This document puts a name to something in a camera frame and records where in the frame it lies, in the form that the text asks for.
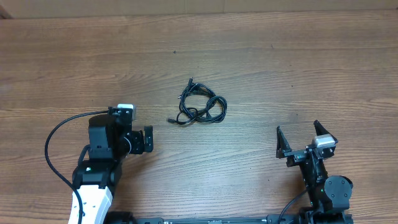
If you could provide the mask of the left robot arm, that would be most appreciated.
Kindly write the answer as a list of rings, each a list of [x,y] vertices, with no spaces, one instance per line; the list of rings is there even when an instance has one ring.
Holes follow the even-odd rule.
[[[132,130],[130,115],[102,114],[89,119],[88,159],[79,159],[72,175],[69,224],[104,223],[111,207],[116,186],[122,175],[122,163],[129,154],[152,152],[153,127]]]

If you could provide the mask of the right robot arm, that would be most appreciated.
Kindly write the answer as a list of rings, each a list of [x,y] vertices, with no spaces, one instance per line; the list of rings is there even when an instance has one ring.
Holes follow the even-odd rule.
[[[324,160],[335,155],[338,139],[327,131],[319,121],[314,121],[316,136],[305,149],[294,151],[280,127],[277,127],[276,158],[286,158],[287,167],[298,166],[305,190],[293,198],[278,216],[278,223],[353,223],[349,209],[353,183],[342,175],[329,176]],[[303,195],[307,194],[311,206],[302,207],[296,215],[286,211]]]

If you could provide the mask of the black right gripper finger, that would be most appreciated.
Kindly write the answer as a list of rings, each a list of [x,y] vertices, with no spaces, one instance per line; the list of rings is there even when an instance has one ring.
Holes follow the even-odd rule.
[[[336,143],[338,143],[338,139],[335,138],[334,135],[332,135],[329,131],[327,131],[327,130],[323,127],[323,125],[319,122],[319,120],[315,120],[315,121],[313,122],[313,125],[314,125],[314,127],[315,127],[315,131],[316,131],[317,136],[329,134],[329,135],[334,139],[334,141],[335,141]]]
[[[276,158],[281,159],[286,157],[287,153],[291,152],[292,149],[285,138],[280,126],[276,129],[277,133],[277,148],[276,148]]]

